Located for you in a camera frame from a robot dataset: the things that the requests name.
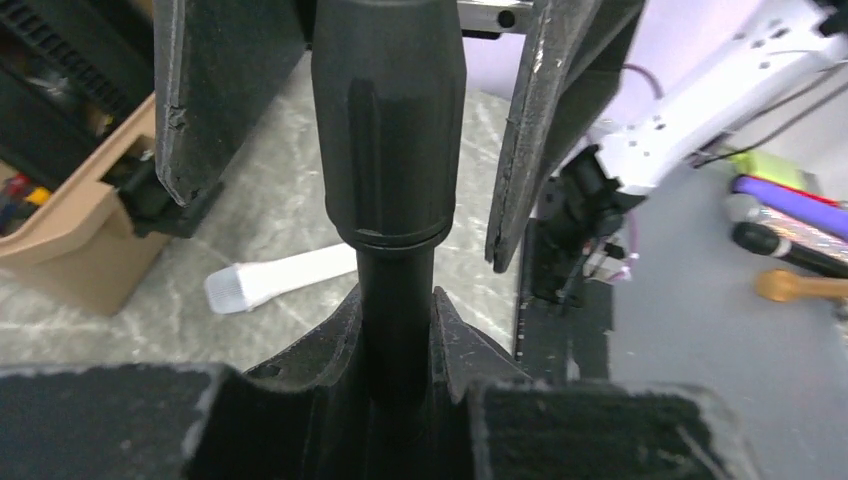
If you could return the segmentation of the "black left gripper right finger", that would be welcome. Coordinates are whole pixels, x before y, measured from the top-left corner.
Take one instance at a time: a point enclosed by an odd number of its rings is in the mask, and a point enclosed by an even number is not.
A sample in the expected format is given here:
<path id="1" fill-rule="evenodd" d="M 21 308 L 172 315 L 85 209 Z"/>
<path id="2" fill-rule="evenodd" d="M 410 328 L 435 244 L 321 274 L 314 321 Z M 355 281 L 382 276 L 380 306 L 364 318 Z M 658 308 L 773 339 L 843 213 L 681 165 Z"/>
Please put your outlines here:
<path id="1" fill-rule="evenodd" d="M 618 91 L 644 7 L 638 0 L 534 2 L 485 242 L 495 272 L 508 269 L 545 179 Z"/>

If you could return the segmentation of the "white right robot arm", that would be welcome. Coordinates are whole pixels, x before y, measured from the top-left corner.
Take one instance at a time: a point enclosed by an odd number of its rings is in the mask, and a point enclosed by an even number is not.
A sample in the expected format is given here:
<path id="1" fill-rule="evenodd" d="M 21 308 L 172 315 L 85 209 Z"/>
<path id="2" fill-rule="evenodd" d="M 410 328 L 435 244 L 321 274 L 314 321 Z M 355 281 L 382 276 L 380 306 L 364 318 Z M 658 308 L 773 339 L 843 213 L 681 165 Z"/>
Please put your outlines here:
<path id="1" fill-rule="evenodd" d="M 760 2 L 644 113 L 555 155 L 555 197 L 535 242 L 530 292 L 579 303 L 580 283 L 597 273 L 590 258 L 679 162 L 846 57 L 846 2 Z"/>

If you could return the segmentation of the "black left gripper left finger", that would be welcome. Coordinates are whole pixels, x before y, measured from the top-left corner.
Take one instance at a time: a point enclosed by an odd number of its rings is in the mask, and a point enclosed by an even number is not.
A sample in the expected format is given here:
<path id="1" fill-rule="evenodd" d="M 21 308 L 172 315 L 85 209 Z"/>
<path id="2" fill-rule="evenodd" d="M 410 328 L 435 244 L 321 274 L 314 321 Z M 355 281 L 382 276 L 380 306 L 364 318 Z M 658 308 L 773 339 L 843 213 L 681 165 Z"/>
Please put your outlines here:
<path id="1" fill-rule="evenodd" d="M 298 4 L 156 1 L 156 173 L 188 206 L 220 180 L 306 51 Z"/>

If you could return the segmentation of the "white microphone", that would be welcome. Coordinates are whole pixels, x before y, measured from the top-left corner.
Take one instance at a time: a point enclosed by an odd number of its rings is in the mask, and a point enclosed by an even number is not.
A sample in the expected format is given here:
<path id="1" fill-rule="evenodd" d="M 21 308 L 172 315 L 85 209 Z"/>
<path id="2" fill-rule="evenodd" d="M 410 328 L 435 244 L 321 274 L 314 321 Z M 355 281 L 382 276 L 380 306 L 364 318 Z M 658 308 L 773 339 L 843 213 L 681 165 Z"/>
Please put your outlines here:
<path id="1" fill-rule="evenodd" d="M 356 251 L 341 243 L 273 261 L 235 263 L 210 274 L 204 290 L 211 311 L 228 315 L 356 270 Z"/>

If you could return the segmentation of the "black round base mic stand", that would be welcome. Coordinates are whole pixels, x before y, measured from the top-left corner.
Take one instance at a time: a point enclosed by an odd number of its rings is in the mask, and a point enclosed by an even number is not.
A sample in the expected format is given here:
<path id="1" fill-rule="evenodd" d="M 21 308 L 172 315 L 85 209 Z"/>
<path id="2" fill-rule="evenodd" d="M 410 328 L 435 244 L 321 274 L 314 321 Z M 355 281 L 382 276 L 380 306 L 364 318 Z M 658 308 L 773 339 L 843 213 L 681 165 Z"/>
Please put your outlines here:
<path id="1" fill-rule="evenodd" d="M 483 401 L 519 372 L 433 284 L 448 236 L 466 87 L 452 1 L 320 1 L 312 80 L 327 214 L 357 288 L 257 367 L 257 455 L 239 479 L 487 479 Z"/>

